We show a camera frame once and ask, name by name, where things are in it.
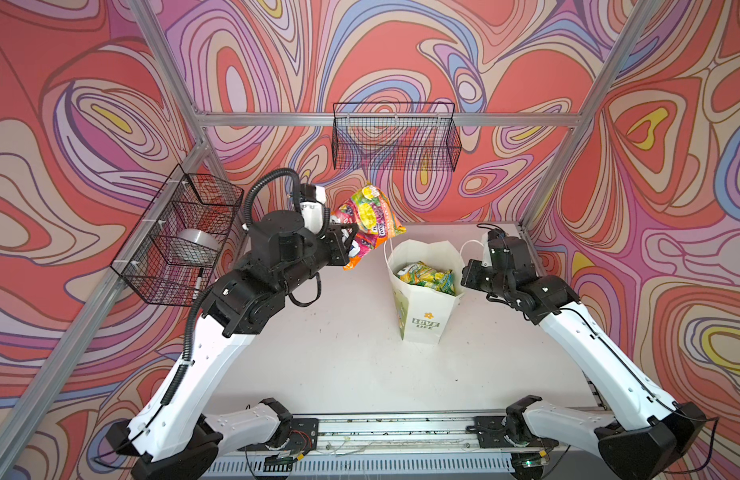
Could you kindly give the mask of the red Fox's candy bag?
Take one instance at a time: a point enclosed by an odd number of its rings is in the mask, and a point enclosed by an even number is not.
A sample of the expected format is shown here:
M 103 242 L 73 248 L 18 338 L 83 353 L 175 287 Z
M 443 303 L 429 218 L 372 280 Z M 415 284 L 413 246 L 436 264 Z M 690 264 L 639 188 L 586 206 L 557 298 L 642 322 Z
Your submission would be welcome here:
M 406 233 L 406 228 L 393 213 L 389 198 L 375 185 L 367 184 L 337 207 L 331 222 L 338 224 L 356 223 L 358 232 L 349 249 L 349 262 L 345 271 L 358 265 L 371 251 L 386 241 Z

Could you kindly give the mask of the green snack bag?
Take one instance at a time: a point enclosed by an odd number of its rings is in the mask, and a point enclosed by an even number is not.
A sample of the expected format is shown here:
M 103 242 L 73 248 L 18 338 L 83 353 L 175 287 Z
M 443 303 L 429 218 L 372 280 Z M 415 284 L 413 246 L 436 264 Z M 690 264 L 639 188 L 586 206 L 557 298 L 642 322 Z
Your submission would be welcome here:
M 398 270 L 396 277 L 409 285 L 429 288 L 452 296 L 456 295 L 454 274 L 451 270 L 437 270 L 424 262 L 415 262 Z

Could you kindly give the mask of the white paper bag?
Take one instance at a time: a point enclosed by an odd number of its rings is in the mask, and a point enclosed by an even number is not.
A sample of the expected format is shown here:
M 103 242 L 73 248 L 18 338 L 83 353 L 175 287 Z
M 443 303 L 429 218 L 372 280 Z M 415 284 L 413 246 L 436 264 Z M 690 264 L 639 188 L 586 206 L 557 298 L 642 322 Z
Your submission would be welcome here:
M 384 259 L 401 339 L 411 343 L 438 344 L 465 293 L 465 288 L 461 286 L 462 269 L 465 266 L 462 251 L 448 241 L 425 243 L 409 239 L 397 244 L 387 243 L 384 246 Z M 396 277 L 398 270 L 415 262 L 424 262 L 437 270 L 451 270 L 456 295 L 409 285 Z

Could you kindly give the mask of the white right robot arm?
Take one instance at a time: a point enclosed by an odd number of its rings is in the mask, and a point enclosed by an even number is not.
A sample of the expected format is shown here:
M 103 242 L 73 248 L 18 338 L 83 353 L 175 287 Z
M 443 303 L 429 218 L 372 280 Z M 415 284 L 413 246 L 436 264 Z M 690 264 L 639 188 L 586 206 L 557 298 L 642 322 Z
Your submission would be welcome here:
M 606 414 L 554 405 L 527 395 L 506 408 L 501 435 L 516 446 L 554 440 L 600 458 L 620 479 L 669 473 L 706 426 L 718 421 L 692 402 L 680 403 L 650 379 L 595 322 L 560 277 L 538 275 L 528 243 L 482 223 L 483 257 L 462 270 L 463 287 L 510 307 L 548 334 L 581 368 L 609 408 Z

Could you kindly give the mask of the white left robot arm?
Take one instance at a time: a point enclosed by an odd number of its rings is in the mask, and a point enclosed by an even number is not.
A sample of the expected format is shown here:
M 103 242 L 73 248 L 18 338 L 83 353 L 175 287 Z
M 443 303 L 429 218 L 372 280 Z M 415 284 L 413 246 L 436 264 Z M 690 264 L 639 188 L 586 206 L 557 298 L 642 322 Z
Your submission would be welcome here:
M 334 223 L 319 187 L 291 168 L 259 179 L 242 204 L 251 249 L 237 267 L 198 294 L 185 324 L 182 353 L 156 394 L 131 420 L 110 426 L 111 454 L 134 459 L 134 479 L 199 479 L 221 456 L 258 446 L 292 460 L 313 440 L 292 414 L 266 398 L 232 414 L 204 412 L 226 372 L 321 269 L 343 267 L 359 231 Z

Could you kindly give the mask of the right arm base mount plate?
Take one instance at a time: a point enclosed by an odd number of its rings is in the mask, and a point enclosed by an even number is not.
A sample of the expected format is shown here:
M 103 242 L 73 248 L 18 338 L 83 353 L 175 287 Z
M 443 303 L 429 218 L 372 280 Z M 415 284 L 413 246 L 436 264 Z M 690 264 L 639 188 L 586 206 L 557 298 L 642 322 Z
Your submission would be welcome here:
M 524 448 L 529 441 L 512 437 L 505 416 L 475 416 L 473 423 L 465 428 L 477 437 L 480 448 Z

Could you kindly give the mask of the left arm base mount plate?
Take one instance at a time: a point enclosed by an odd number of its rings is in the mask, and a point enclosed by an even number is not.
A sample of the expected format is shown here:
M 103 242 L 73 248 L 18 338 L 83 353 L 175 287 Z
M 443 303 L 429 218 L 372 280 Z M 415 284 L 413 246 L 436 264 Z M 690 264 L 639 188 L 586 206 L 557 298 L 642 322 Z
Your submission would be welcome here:
M 287 437 L 275 439 L 265 444 L 253 444 L 241 452 L 298 452 L 308 453 L 318 446 L 319 419 L 316 417 L 297 417 L 290 422 Z

